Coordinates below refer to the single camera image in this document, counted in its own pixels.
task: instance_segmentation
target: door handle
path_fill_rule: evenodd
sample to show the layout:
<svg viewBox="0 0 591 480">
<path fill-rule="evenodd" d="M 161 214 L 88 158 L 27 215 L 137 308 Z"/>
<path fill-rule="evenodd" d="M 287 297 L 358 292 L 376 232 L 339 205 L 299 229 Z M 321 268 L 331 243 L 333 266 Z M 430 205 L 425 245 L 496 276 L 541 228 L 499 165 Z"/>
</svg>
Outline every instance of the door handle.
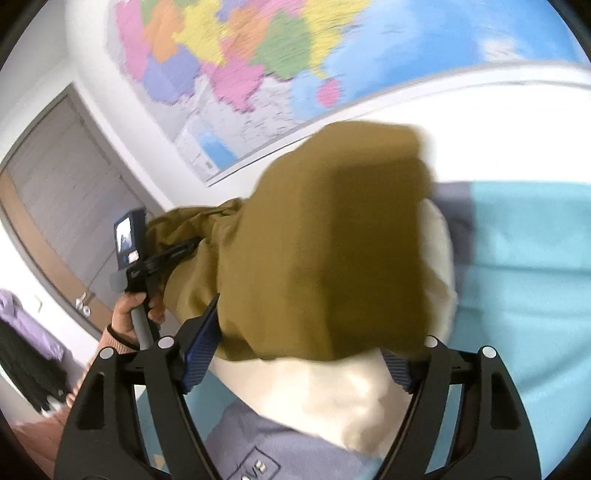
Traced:
<svg viewBox="0 0 591 480">
<path fill-rule="evenodd" d="M 79 298 L 76 299 L 74 306 L 76 307 L 76 310 L 78 310 L 78 312 L 81 312 L 81 314 L 84 315 L 84 317 L 89 318 L 92 311 L 88 305 L 84 305 L 85 299 L 86 299 L 86 292 L 84 292 Z"/>
</svg>

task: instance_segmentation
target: black mount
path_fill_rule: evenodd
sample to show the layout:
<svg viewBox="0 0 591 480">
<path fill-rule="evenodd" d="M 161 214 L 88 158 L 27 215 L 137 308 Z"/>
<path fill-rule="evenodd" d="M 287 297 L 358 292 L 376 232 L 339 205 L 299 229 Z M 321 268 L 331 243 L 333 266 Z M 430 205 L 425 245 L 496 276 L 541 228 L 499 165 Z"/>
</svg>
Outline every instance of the black mount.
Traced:
<svg viewBox="0 0 591 480">
<path fill-rule="evenodd" d="M 127 222 L 129 237 L 128 244 L 122 249 L 122 241 L 118 241 L 118 226 L 124 222 Z M 157 324 L 148 320 L 150 299 L 158 290 L 158 273 L 165 268 L 176 266 L 181 260 L 192 255 L 201 241 L 199 237 L 190 238 L 147 258 L 146 228 L 144 208 L 130 210 L 115 222 L 113 230 L 119 269 L 109 278 L 111 290 L 114 292 L 147 293 L 143 304 L 131 311 L 131 321 L 142 350 L 150 348 L 160 338 Z"/>
<path fill-rule="evenodd" d="M 207 325 L 217 324 L 217 298 L 175 338 L 126 355 L 101 350 L 68 418 L 55 480 L 221 480 L 183 397 L 185 358 Z M 416 379 L 402 428 L 375 479 L 540 480 L 531 426 L 501 357 L 491 347 L 467 353 L 433 343 L 427 368 L 414 369 L 422 378 Z M 452 384 L 463 387 L 449 458 L 446 466 L 425 474 Z M 146 386 L 170 474 L 150 467 L 134 385 Z"/>
</svg>

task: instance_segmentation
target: gray door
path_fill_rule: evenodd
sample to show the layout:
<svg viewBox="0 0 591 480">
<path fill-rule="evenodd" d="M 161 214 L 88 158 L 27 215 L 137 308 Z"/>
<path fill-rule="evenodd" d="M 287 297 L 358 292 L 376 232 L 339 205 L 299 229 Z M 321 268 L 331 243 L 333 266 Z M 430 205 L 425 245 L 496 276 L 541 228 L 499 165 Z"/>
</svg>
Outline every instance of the gray door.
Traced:
<svg viewBox="0 0 591 480">
<path fill-rule="evenodd" d="M 21 242 L 68 301 L 86 293 L 88 319 L 102 329 L 118 298 L 109 287 L 113 223 L 144 204 L 68 96 L 31 130 L 2 177 L 1 199 Z"/>
</svg>

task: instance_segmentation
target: camera screen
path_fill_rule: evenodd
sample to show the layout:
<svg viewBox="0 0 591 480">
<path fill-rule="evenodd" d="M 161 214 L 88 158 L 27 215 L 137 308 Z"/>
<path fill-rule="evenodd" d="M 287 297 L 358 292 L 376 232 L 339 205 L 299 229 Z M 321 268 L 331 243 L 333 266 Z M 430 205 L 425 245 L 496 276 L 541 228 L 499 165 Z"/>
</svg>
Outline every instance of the camera screen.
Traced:
<svg viewBox="0 0 591 480">
<path fill-rule="evenodd" d="M 129 250 L 134 245 L 131 241 L 131 220 L 127 217 L 115 228 L 117 237 L 117 251 L 119 253 Z"/>
</svg>

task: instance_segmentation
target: hanging clothes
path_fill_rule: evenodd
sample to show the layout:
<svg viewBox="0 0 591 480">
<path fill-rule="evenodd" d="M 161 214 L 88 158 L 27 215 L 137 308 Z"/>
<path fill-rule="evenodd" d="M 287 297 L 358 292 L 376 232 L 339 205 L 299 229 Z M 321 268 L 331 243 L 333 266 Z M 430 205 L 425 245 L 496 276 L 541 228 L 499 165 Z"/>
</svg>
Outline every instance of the hanging clothes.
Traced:
<svg viewBox="0 0 591 480">
<path fill-rule="evenodd" d="M 9 324 L 43 358 L 61 362 L 66 348 L 31 317 L 9 290 L 0 289 L 0 319 Z"/>
<path fill-rule="evenodd" d="M 66 372 L 55 360 L 45 359 L 5 322 L 0 322 L 0 365 L 39 413 L 51 410 L 48 396 L 61 403 L 66 401 Z"/>
</svg>

